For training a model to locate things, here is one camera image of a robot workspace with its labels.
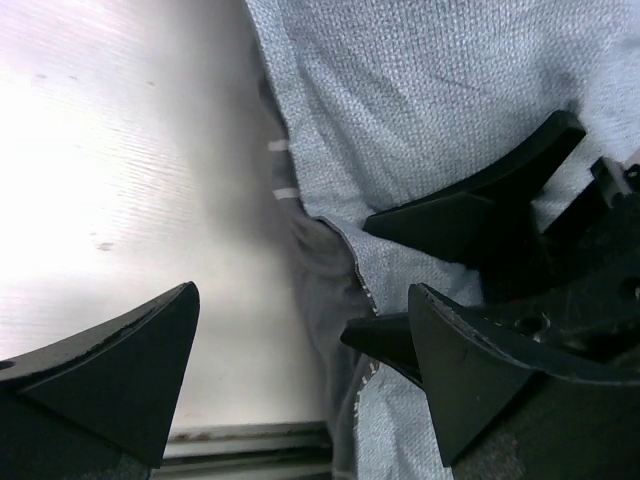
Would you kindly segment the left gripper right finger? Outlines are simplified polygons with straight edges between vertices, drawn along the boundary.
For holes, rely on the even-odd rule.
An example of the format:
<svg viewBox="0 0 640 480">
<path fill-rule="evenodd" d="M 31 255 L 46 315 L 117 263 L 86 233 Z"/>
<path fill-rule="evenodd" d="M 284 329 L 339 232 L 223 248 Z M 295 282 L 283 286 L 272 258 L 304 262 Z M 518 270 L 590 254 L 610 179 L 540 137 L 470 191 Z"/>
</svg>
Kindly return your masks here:
<svg viewBox="0 0 640 480">
<path fill-rule="evenodd" d="M 444 465 L 498 437 L 526 466 L 638 465 L 638 373 L 497 326 L 424 284 L 408 297 Z"/>
</svg>

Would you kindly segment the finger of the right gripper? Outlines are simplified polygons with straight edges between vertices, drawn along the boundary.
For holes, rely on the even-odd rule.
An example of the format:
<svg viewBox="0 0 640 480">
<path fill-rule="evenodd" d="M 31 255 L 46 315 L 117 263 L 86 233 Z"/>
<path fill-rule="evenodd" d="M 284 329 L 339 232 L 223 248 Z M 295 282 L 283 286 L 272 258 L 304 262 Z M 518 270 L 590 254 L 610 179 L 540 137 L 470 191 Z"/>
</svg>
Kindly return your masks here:
<svg viewBox="0 0 640 480">
<path fill-rule="evenodd" d="M 391 367 L 415 386 L 422 385 L 407 313 L 349 320 L 340 340 L 344 345 Z"/>
</svg>

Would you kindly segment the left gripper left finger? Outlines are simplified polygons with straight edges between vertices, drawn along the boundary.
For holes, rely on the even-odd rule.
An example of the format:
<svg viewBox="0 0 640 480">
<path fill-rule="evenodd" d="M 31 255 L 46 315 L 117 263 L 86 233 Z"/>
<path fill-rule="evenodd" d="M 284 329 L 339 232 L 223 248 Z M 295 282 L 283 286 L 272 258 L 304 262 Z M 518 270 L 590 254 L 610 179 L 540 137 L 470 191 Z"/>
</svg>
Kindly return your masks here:
<svg viewBox="0 0 640 480">
<path fill-rule="evenodd" d="M 2 468 L 159 467 L 199 311 L 196 285 L 183 283 L 2 361 Z"/>
</svg>

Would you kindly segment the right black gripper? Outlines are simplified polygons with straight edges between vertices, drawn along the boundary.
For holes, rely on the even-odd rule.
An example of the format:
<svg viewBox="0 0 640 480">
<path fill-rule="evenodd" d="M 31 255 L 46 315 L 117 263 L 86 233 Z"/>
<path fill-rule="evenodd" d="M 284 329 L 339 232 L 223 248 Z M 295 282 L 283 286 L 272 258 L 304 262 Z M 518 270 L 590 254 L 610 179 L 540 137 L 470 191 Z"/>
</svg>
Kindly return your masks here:
<svg viewBox="0 0 640 480">
<path fill-rule="evenodd" d="M 363 230 L 447 262 L 477 265 L 514 233 L 585 136 L 553 112 L 520 145 L 444 189 L 369 216 Z M 540 263 L 489 280 L 489 322 L 590 360 L 639 357 L 639 164 L 600 158 L 591 183 L 541 235 Z"/>
</svg>

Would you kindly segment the grey striped pillowcase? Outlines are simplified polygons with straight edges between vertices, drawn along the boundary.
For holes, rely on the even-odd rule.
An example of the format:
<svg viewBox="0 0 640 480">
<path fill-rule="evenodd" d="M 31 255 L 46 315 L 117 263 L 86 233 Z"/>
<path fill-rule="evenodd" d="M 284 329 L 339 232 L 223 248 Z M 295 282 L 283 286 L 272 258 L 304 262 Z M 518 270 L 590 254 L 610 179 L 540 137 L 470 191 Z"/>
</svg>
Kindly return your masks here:
<svg viewBox="0 0 640 480">
<path fill-rule="evenodd" d="M 273 192 L 324 376 L 336 479 L 447 479 L 425 395 L 342 344 L 354 318 L 425 282 L 481 300 L 463 266 L 377 239 L 365 219 L 490 165 L 553 111 L 587 129 L 534 203 L 549 224 L 599 155 L 639 146 L 635 1 L 251 1 L 261 91 L 279 120 Z"/>
</svg>

